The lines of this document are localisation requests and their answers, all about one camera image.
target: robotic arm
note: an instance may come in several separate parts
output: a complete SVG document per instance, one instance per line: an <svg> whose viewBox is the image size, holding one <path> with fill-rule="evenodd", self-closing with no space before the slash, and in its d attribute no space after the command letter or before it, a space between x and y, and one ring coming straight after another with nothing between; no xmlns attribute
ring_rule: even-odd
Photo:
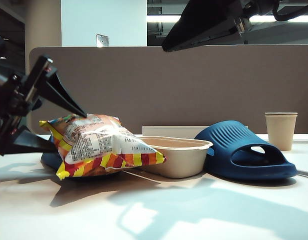
<svg viewBox="0 0 308 240"><path fill-rule="evenodd" d="M308 13L308 5L284 15L278 14L286 0L190 0L180 20L162 44L171 52L208 44L237 40L250 28L249 18L272 11L277 21L287 21Z"/></svg>
<svg viewBox="0 0 308 240"><path fill-rule="evenodd" d="M0 56L3 51L4 41L0 37ZM1 155L57 151L53 143L31 133L25 126L19 128L21 118L41 106L40 98L86 117L86 113L61 85L52 63L48 56L42 55L28 76L12 74L6 77L0 74Z"/></svg>

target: gray divider panel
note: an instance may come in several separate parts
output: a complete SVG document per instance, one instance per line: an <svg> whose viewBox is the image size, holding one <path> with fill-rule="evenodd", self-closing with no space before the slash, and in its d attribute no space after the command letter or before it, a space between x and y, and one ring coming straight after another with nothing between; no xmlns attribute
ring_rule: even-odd
<svg viewBox="0 0 308 240"><path fill-rule="evenodd" d="M160 47L40 47L63 85L88 113L142 126L208 126L238 120L266 133L264 112L298 112L296 133L308 133L308 45L203 46L165 53ZM45 101L28 117L68 114Z"/></svg>

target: blue slipper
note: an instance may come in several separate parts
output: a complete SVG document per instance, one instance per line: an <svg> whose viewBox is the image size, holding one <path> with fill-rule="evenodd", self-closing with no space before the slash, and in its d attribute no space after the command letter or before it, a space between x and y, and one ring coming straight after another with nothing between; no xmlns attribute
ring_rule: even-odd
<svg viewBox="0 0 308 240"><path fill-rule="evenodd" d="M218 122L201 131L195 139L211 141L204 169L235 180L277 180L295 176L294 164L281 151L256 136L238 121ZM265 153L251 149L260 146Z"/></svg>

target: nutrition label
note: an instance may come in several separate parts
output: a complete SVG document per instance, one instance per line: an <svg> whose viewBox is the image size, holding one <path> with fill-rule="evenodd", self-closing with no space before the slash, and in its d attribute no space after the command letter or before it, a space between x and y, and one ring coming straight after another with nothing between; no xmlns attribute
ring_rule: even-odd
<svg viewBox="0 0 308 240"><path fill-rule="evenodd" d="M73 146L65 157L68 164L111 153L120 155L156 152L120 124L112 120L104 122L100 117L70 123L66 128L65 138Z"/></svg>

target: black cable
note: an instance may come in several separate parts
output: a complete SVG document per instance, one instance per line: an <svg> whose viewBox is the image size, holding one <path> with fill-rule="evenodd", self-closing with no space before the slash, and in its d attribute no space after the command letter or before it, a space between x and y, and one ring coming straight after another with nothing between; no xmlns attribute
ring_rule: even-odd
<svg viewBox="0 0 308 240"><path fill-rule="evenodd" d="M279 21L279 22L287 21L287 20L293 19L295 17L304 15L305 13L308 13L308 5L306 5L305 7L302 7L301 9L299 9L297 11L293 11L293 12L290 12L290 13L284 14L284 15L279 15L277 13L278 7L279 7L279 0L277 0L277 2L274 5L274 8L273 8L273 16L275 17L276 21Z"/></svg>

